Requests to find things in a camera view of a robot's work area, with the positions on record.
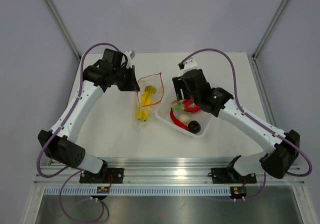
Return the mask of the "red dragon fruit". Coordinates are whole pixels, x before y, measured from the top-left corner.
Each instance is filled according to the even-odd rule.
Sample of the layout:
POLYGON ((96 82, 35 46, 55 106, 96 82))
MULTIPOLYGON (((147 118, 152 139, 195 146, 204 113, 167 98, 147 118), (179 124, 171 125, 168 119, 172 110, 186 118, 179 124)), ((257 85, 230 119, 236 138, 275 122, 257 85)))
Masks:
POLYGON ((202 111, 202 109, 191 99, 185 99, 182 102, 177 101, 176 105, 172 106, 171 108, 173 111, 185 111, 190 114, 195 114, 202 111))

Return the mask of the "yellow banana bunch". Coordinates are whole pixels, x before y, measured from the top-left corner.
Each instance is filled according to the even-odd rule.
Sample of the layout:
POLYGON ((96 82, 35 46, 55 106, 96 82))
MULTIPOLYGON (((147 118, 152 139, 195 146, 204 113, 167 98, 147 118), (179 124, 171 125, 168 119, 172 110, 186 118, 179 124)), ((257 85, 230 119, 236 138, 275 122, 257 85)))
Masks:
POLYGON ((140 106, 136 112, 136 118, 138 121, 146 122, 150 115, 150 107, 153 104, 153 95, 156 93, 156 88, 153 85, 148 85, 144 89, 144 93, 141 96, 140 106))

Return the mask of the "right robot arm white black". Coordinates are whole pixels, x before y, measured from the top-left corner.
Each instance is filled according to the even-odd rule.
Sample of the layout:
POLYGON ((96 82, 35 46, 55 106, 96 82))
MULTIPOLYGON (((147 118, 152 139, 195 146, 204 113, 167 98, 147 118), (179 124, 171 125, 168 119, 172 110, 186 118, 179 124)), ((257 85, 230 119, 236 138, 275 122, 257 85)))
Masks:
POLYGON ((263 151, 253 155, 238 155, 225 168, 225 178, 239 182, 244 176, 259 171, 282 179, 298 157, 300 135, 285 132, 255 117, 241 106, 235 97, 221 87, 211 87, 202 69, 192 69, 172 78, 178 100, 191 99, 206 113, 220 118, 254 140, 263 151))

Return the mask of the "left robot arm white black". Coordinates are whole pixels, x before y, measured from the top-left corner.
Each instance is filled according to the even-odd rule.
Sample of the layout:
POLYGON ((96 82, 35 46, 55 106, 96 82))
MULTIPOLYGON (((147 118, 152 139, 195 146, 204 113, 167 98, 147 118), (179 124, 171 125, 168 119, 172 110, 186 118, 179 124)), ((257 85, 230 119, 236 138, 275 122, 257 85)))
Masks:
POLYGON ((61 117, 48 130, 41 130, 38 141, 42 147, 40 155, 70 167, 90 173, 97 183, 108 178, 107 164, 102 159, 87 153, 77 145, 80 130, 90 111, 111 86, 121 92, 138 92, 132 50, 120 52, 105 49, 101 59, 84 67, 81 62, 79 89, 61 117))

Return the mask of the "clear zip bag orange zipper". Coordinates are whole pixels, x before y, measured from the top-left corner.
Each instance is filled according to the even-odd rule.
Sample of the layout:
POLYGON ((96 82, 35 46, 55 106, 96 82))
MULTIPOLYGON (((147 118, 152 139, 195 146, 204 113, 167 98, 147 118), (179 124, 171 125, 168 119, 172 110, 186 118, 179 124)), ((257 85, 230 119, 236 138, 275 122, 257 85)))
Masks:
POLYGON ((155 116, 155 110, 160 106, 165 90, 162 72, 141 77, 137 84, 140 91, 136 92, 136 108, 134 121, 137 130, 142 130, 155 116))

